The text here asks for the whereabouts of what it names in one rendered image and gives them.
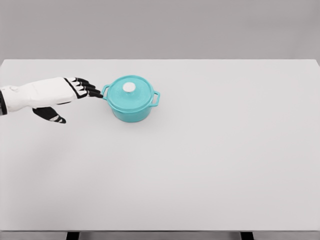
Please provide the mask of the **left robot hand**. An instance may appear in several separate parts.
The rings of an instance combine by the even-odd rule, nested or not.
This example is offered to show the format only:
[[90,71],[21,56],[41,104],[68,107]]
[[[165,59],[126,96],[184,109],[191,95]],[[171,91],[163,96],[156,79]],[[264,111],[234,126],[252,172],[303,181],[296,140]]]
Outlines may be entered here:
[[79,77],[55,77],[32,82],[28,91],[28,103],[38,117],[55,123],[67,121],[54,109],[85,97],[103,98],[100,90],[88,80]]

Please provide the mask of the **teal pot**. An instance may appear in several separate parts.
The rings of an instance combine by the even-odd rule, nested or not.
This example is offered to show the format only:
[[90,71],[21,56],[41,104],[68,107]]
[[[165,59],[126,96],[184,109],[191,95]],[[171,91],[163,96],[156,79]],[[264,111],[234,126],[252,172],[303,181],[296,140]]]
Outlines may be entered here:
[[[105,85],[102,88],[102,95],[103,95],[103,100],[107,101],[107,91],[109,89],[109,85]],[[154,96],[153,96],[153,101],[146,106],[144,109],[138,110],[138,111],[120,111],[117,109],[114,109],[113,107],[111,107],[108,103],[108,105],[110,106],[113,114],[121,121],[126,122],[126,123],[136,123],[136,122],[140,122],[142,120],[144,120],[145,118],[148,117],[148,115],[151,112],[151,109],[153,107],[156,107],[159,105],[160,102],[160,96],[161,94],[158,91],[154,91]]]

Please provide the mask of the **teal pot lid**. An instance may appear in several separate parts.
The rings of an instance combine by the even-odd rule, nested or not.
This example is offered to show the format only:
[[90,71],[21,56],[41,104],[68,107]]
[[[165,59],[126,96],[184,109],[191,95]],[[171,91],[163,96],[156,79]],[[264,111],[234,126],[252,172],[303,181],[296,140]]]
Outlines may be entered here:
[[116,79],[106,93],[109,105],[121,112],[142,110],[153,101],[153,97],[152,85],[137,75],[127,75]]

